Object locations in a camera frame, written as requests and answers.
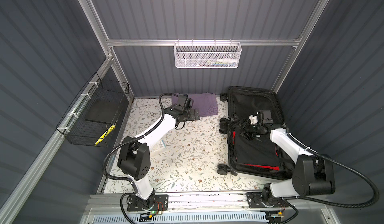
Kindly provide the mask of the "yellow black striped item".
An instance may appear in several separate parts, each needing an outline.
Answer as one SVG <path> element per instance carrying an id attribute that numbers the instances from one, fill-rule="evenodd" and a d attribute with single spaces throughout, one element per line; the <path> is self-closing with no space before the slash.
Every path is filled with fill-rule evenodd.
<path id="1" fill-rule="evenodd" d="M 116 125 L 111 125 L 95 142 L 94 146 L 97 146 L 99 143 L 101 143 L 108 135 L 115 129 Z"/>

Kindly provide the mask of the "purple jeans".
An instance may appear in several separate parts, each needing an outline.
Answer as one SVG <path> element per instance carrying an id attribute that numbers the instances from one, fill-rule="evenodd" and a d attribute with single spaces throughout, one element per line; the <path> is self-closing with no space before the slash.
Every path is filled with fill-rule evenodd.
<path id="1" fill-rule="evenodd" d="M 172 112 L 172 106 L 176 104 L 178 100 L 178 95 L 172 94 L 172 105 L 170 107 L 170 112 Z M 204 93 L 204 94 L 188 94 L 188 97 L 194 101 L 193 108 L 197 109 L 200 112 L 201 117 L 215 116 L 218 114 L 218 102 L 216 96 L 213 93 Z"/>

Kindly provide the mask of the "floral table mat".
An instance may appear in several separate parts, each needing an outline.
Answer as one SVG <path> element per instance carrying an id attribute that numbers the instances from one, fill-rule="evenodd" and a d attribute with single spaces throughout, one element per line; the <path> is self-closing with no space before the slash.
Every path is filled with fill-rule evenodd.
<path id="1" fill-rule="evenodd" d="M 228 118 L 227 102 L 217 96 L 218 115 L 187 122 L 168 132 L 165 148 L 152 157 L 148 177 L 156 192 L 260 190 L 269 182 L 243 174 L 219 175 L 218 164 L 229 166 L 227 136 L 219 133 L 219 119 Z M 146 130 L 161 116 L 158 98 L 134 100 L 123 137 Z M 133 192 L 128 182 L 107 180 L 104 194 Z"/>

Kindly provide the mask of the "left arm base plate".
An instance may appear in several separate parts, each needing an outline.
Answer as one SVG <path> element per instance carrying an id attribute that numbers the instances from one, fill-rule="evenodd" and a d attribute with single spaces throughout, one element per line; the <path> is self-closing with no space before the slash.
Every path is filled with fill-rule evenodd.
<path id="1" fill-rule="evenodd" d="M 154 195 L 148 200 L 143 200 L 136 195 L 128 195 L 126 203 L 128 212 L 139 211 L 167 211 L 169 196 L 168 195 Z"/>

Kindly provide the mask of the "black pad in basket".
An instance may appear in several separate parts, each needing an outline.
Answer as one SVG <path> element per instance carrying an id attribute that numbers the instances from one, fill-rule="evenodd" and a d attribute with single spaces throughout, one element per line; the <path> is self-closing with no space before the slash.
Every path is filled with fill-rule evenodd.
<path id="1" fill-rule="evenodd" d="M 119 109 L 119 104 L 111 101 L 96 100 L 85 116 L 86 121 L 111 124 Z"/>

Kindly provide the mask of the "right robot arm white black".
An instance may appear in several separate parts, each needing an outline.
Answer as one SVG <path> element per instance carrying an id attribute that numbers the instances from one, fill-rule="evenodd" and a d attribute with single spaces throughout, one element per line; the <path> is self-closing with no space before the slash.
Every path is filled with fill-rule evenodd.
<path id="1" fill-rule="evenodd" d="M 334 160 L 305 146 L 287 129 L 275 128 L 273 125 L 269 110 L 261 110 L 241 122 L 245 137 L 251 139 L 268 135 L 295 164 L 291 179 L 270 183 L 263 188 L 263 201 L 333 194 L 336 190 Z"/>

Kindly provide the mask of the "black t-shirt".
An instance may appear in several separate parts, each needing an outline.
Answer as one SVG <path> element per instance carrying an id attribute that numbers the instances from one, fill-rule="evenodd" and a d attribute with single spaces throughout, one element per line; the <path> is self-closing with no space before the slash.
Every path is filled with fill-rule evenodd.
<path id="1" fill-rule="evenodd" d="M 250 172 L 291 172 L 295 167 L 292 159 L 277 148 L 269 136 L 250 139 L 240 127 L 232 131 L 231 161 Z"/>

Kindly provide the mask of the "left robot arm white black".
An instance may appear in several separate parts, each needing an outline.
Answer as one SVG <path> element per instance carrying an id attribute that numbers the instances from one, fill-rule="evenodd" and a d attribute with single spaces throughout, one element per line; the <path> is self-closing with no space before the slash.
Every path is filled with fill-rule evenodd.
<path id="1" fill-rule="evenodd" d="M 147 201 L 152 199 L 155 191 L 151 186 L 148 172 L 151 167 L 151 149 L 169 131 L 175 129 L 179 123 L 198 121 L 199 111 L 193 109 L 193 100 L 187 95 L 162 94 L 163 96 L 177 97 L 177 102 L 164 108 L 162 98 L 159 98 L 162 114 L 161 117 L 143 133 L 136 135 L 131 144 L 126 144 L 120 149 L 118 167 L 128 176 L 135 195 Z"/>

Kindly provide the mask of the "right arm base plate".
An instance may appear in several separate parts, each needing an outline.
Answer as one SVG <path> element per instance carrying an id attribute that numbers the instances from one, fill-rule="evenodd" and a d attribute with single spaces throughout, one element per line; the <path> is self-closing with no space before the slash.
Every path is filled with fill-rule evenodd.
<path id="1" fill-rule="evenodd" d="M 288 205 L 279 198 L 264 199 L 261 192 L 247 192 L 247 202 L 250 208 L 283 208 Z"/>

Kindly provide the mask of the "red t-shirt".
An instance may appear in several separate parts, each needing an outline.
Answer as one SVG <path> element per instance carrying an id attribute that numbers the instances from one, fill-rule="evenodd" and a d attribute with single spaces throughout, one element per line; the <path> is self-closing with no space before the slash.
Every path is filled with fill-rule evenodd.
<path id="1" fill-rule="evenodd" d="M 280 169 L 275 144 L 269 136 L 262 135 L 248 140 L 241 136 L 240 131 L 233 131 L 232 134 L 232 147 L 237 164 L 276 171 Z"/>

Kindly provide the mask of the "white ventilation grille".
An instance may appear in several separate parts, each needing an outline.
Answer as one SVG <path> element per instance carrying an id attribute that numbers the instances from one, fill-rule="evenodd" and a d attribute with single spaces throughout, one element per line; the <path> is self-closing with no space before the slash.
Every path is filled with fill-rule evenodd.
<path id="1" fill-rule="evenodd" d="M 166 213 L 150 220 L 140 215 L 129 215 L 135 224 L 205 224 L 205 223 L 262 223 L 267 224 L 265 213 L 260 212 L 207 212 L 207 213 Z"/>

